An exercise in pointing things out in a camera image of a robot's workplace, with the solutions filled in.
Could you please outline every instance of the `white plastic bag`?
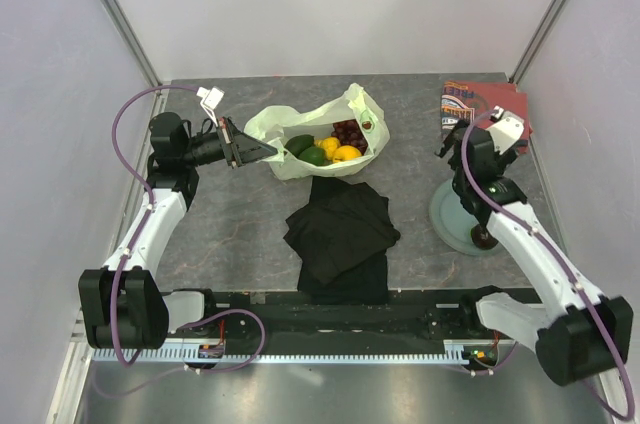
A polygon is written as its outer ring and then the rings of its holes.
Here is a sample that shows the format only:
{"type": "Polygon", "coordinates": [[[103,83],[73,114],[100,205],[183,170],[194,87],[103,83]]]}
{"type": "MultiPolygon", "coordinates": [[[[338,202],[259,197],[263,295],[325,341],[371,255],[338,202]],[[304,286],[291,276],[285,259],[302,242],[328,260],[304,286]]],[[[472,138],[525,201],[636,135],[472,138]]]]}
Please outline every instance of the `white plastic bag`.
{"type": "Polygon", "coordinates": [[[264,159],[278,179],[286,180],[306,176],[339,177],[355,174],[380,154],[389,142],[389,129],[384,122],[384,111],[365,92],[362,86],[351,84],[338,99],[305,113],[289,106],[270,106],[253,117],[244,132],[278,149],[278,154],[264,159]],[[324,139],[333,132],[332,124],[356,119],[369,147],[362,157],[350,161],[314,166],[298,160],[284,145],[301,134],[324,139]]]}

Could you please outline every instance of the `avocado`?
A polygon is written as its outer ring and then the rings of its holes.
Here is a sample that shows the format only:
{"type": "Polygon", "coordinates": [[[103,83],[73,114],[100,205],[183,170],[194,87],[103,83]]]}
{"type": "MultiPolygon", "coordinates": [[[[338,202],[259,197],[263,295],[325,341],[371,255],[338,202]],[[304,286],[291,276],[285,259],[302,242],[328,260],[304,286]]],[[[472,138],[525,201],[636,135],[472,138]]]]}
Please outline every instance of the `avocado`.
{"type": "Polygon", "coordinates": [[[296,157],[300,157],[302,151],[313,146],[313,136],[303,134],[301,136],[292,137],[287,141],[284,148],[296,157]]]}
{"type": "Polygon", "coordinates": [[[311,146],[302,151],[298,159],[313,164],[314,166],[322,166],[324,164],[324,149],[311,146]]]}

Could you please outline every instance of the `white wall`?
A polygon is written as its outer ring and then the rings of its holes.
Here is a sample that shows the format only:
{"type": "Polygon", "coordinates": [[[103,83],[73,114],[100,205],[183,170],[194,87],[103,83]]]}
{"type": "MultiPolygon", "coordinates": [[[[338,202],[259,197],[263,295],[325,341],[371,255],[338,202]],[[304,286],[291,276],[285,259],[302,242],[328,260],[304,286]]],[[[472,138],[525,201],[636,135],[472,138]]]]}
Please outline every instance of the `white wall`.
{"type": "Polygon", "coordinates": [[[511,72],[551,0],[119,0],[164,80],[511,72]]]}
{"type": "MultiPolygon", "coordinates": [[[[570,257],[636,314],[639,77],[640,0],[569,0],[521,86],[570,257]]],[[[638,394],[637,325],[629,361],[638,394]]]]}
{"type": "MultiPolygon", "coordinates": [[[[111,121],[146,85],[98,0],[0,0],[0,9],[0,414],[42,423],[78,277],[105,258],[130,182],[111,121]]],[[[129,156],[150,104],[125,118],[129,156]]]]}

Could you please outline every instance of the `bunch of red grapes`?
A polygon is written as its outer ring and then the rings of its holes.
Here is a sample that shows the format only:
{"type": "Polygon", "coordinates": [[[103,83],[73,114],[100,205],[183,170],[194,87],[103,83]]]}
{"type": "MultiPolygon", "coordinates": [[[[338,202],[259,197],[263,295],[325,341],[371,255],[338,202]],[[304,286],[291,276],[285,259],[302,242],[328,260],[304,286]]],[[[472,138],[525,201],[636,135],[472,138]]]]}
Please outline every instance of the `bunch of red grapes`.
{"type": "Polygon", "coordinates": [[[349,121],[341,121],[333,123],[332,137],[337,137],[342,146],[353,146],[362,154],[365,153],[369,144],[362,134],[358,121],[351,119],[349,121]]]}

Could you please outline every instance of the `black cloth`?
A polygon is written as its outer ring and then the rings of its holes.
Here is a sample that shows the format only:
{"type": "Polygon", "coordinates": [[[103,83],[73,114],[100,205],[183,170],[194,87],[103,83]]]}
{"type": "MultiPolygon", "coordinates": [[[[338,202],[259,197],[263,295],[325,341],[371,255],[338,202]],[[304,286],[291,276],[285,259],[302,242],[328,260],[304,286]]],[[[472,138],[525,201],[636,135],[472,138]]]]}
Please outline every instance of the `black cloth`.
{"type": "Polygon", "coordinates": [[[367,184],[314,177],[309,204],[287,219],[303,261],[298,290],[322,304],[386,302],[385,250],[400,237],[388,205],[367,184]]]}

